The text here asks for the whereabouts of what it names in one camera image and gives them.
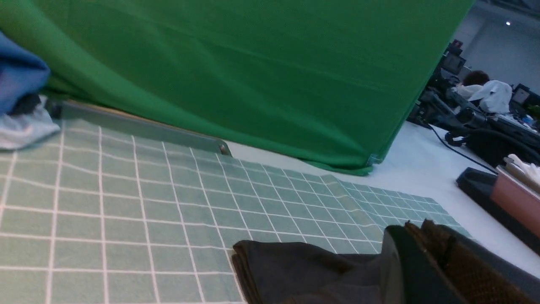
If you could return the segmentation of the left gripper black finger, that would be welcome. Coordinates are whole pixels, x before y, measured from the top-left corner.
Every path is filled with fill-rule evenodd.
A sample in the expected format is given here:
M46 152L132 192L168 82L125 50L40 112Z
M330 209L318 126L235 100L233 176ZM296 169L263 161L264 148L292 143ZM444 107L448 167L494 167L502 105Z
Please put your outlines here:
M384 304L538 304L539 279L426 220L385 228L381 293Z

